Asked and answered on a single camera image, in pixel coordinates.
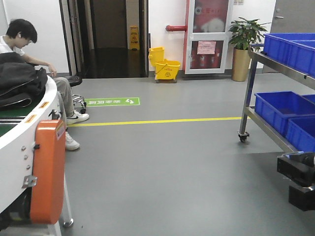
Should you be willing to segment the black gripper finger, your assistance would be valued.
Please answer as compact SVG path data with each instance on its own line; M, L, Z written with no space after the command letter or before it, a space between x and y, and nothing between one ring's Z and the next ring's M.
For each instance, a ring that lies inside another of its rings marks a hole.
M277 172L302 187L310 187L315 184L315 153L285 153L277 158Z
M315 209L315 190L310 187L289 186L288 202L302 211Z

